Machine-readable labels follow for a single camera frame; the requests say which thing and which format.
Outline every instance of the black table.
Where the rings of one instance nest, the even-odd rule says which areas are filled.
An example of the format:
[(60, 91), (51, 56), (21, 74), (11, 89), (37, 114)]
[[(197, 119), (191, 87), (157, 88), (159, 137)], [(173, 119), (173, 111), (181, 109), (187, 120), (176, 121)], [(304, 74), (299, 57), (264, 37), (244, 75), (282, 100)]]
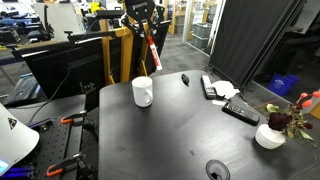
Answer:
[[(181, 81), (182, 73), (189, 76), (189, 86)], [(131, 82), (100, 91), (99, 179), (209, 179), (206, 164), (218, 159), (231, 179), (282, 180), (318, 163), (292, 140), (274, 150), (262, 148), (254, 139), (258, 126), (205, 99), (202, 74), (154, 77), (154, 100), (147, 108), (135, 105)], [(239, 97), (232, 102), (245, 106)]]
[[(78, 96), (72, 96), (68, 98), (62, 98), (62, 99), (57, 99), (53, 100), (52, 102), (48, 103), (45, 105), (34, 117), (33, 121), (38, 122), (44, 119), (47, 119), (51, 117), (56, 123), (55, 126), (59, 126), (59, 121), (62, 117), (66, 117), (72, 114), (79, 113), (80, 111), (83, 111), (85, 108), (85, 100), (86, 96), (85, 95), (78, 95)], [(30, 106), (36, 106), (42, 103), (37, 103), (37, 104), (32, 104), (24, 107), (30, 107)], [(19, 121), (21, 121), (24, 124), (29, 123), (31, 117), (35, 113), (35, 111), (38, 108), (31, 108), (31, 109), (9, 109), (9, 111), (17, 118)], [(82, 121), (82, 118), (75, 119), (75, 121)], [(82, 125), (80, 126), (72, 126), (70, 128), (70, 133), (69, 133), (69, 140), (67, 143), (66, 147), (66, 152), (65, 152), (65, 157), (70, 157), (80, 151), (80, 144), (81, 144), (81, 137), (82, 137)], [(49, 145), (46, 144), (41, 144), (42, 149), (44, 149), (46, 146), (50, 147)], [(62, 161), (62, 159), (52, 159), (52, 164), (53, 163), (58, 163)], [(45, 168), (47, 169), (48, 167), (42, 167), (40, 164), (37, 165), (37, 168)], [(65, 180), (70, 180), (70, 179), (76, 179), (77, 177), (77, 171), (73, 170), (70, 172), (65, 173), (63, 176), (60, 177), (60, 175), (51, 177), (51, 178), (45, 178), (44, 176), (38, 177), (38, 179), (65, 179)]]

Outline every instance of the white mug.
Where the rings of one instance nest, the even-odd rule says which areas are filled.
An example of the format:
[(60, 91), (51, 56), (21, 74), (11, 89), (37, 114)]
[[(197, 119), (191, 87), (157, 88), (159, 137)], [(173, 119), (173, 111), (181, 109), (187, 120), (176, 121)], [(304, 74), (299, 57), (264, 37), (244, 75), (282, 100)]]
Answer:
[(149, 106), (153, 101), (152, 79), (140, 76), (132, 81), (132, 90), (135, 103), (140, 107)]

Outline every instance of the gray carpet floor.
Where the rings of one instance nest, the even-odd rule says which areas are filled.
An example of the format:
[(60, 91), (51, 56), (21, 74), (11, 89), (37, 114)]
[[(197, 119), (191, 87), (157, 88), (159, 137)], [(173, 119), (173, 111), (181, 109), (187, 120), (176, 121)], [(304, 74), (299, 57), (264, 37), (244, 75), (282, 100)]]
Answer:
[[(178, 35), (167, 35), (162, 54), (161, 62), (163, 70), (151, 74), (151, 77), (159, 76), (163, 74), (169, 74), (174, 72), (181, 72), (186, 70), (195, 70), (202, 69), (206, 71), (212, 79), (219, 79), (218, 76), (212, 73), (211, 69), (207, 67), (209, 63), (209, 56), (194, 49), (186, 43), (181, 42), (182, 37)], [(29, 73), (30, 70), (24, 63), (15, 63), (11, 65), (3, 66), (3, 68), (12, 76), (15, 81), (18, 81), (19, 76), (22, 74)], [(10, 82), (0, 74), (0, 95), (8, 94), (13, 90), (13, 86)], [(267, 115), (265, 112), (264, 106), (268, 103), (274, 103), (279, 106), (286, 106), (288, 103), (287, 100), (283, 99), (280, 96), (273, 94), (268, 91), (263, 86), (252, 82), (248, 85), (247, 91), (244, 92), (244, 96), (247, 100), (248, 105), (254, 107), (258, 112), (263, 115)], [(92, 110), (88, 113), (86, 121), (93, 121), (96, 126), (96, 131), (99, 133), (99, 110), (98, 108)], [(98, 148), (99, 145), (95, 142), (90, 132), (83, 132), (83, 144), (82, 151), (87, 156), (87, 163), (92, 164), (94, 167), (98, 167)], [(310, 179), (319, 179), (320, 177), (320, 167), (314, 166), (310, 170), (306, 171), (305, 174), (313, 173), (315, 176), (312, 176)]]

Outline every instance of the dried flower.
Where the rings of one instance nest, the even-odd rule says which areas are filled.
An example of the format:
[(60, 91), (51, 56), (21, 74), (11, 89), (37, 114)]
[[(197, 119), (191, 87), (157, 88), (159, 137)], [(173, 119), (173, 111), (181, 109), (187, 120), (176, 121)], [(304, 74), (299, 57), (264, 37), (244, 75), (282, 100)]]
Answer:
[(316, 146), (315, 141), (304, 131), (305, 129), (312, 129), (312, 124), (308, 123), (301, 110), (304, 107), (312, 105), (311, 97), (320, 98), (320, 92), (312, 94), (302, 93), (300, 98), (294, 104), (289, 104), (285, 109), (280, 110), (278, 106), (267, 104), (266, 108), (269, 114), (268, 125), (271, 129), (281, 131), (288, 138), (301, 136), (306, 139), (311, 145)]

